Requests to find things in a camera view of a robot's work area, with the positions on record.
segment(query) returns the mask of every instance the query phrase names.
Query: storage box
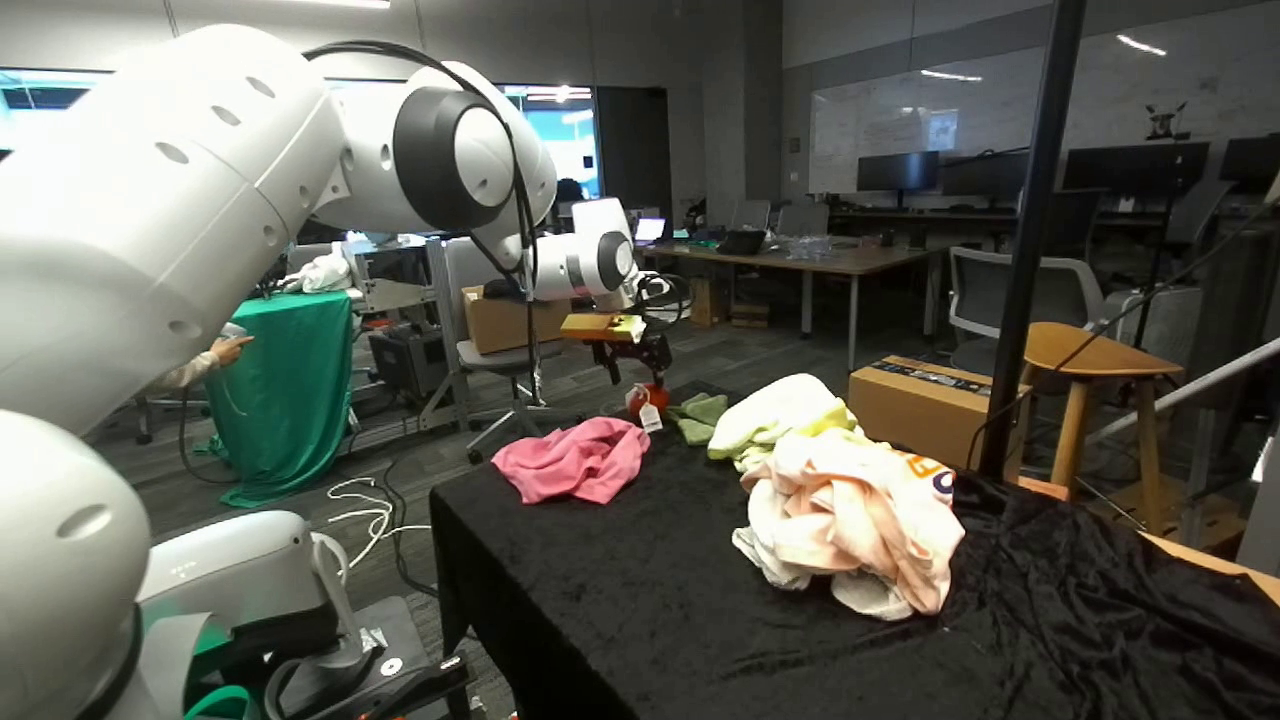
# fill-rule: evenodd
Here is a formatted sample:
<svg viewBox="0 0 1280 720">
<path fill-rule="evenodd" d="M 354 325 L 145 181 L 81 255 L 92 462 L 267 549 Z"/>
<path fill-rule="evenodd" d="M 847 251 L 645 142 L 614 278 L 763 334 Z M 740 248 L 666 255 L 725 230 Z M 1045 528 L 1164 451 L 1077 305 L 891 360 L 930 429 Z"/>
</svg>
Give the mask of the storage box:
<svg viewBox="0 0 1280 720">
<path fill-rule="evenodd" d="M 1022 393 L 1012 408 L 1009 465 L 1018 465 Z M 847 408 L 873 441 L 887 441 L 908 451 L 937 455 L 956 471 L 977 471 L 985 451 L 991 376 L 922 366 L 913 358 L 882 358 L 847 376 Z"/>
<path fill-rule="evenodd" d="M 464 287 L 464 317 L 467 317 L 467 337 L 478 358 L 509 354 L 509 350 L 529 350 L 529 321 L 518 301 L 492 301 L 485 287 Z M 547 345 L 561 337 L 561 325 L 568 317 L 565 305 L 533 305 L 533 342 Z"/>
</svg>

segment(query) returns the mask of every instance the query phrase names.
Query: black tablecloth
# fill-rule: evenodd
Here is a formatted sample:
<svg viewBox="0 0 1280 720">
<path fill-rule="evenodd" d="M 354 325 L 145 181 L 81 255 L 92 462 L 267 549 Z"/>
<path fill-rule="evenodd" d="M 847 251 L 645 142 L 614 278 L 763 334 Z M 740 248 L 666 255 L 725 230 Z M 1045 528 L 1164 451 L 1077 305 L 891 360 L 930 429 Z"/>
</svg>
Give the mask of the black tablecloth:
<svg viewBox="0 0 1280 720">
<path fill-rule="evenodd" d="M 726 465 L 657 448 L 607 509 L 518 509 L 492 468 L 430 492 L 448 650 L 475 627 L 524 715 L 1280 715 L 1280 613 L 1137 534 L 1041 499 L 961 509 L 930 621 L 777 591 L 726 543 Z"/>
</svg>

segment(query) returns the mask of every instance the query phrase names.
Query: wooden chair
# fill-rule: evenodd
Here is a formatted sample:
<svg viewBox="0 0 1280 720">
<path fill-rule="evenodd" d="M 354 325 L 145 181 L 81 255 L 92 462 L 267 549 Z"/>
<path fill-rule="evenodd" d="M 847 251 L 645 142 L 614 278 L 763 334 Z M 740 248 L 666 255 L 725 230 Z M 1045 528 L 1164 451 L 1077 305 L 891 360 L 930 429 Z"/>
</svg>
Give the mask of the wooden chair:
<svg viewBox="0 0 1280 720">
<path fill-rule="evenodd" d="M 1137 434 L 1140 434 L 1140 525 L 1152 525 L 1152 511 L 1160 509 L 1160 486 L 1164 486 L 1152 383 L 1175 373 L 1178 368 L 1164 358 L 1149 358 L 1107 337 L 1092 337 L 1088 329 L 1077 329 L 1077 325 L 1041 321 L 1027 329 L 1022 382 L 1035 383 L 1035 376 L 1060 376 L 1071 383 L 1056 451 L 1051 451 L 1051 486 L 1067 499 L 1077 492 L 1077 471 L 1082 465 L 1082 423 L 1088 423 L 1092 393 L 1101 383 L 1130 383 Z"/>
</svg>

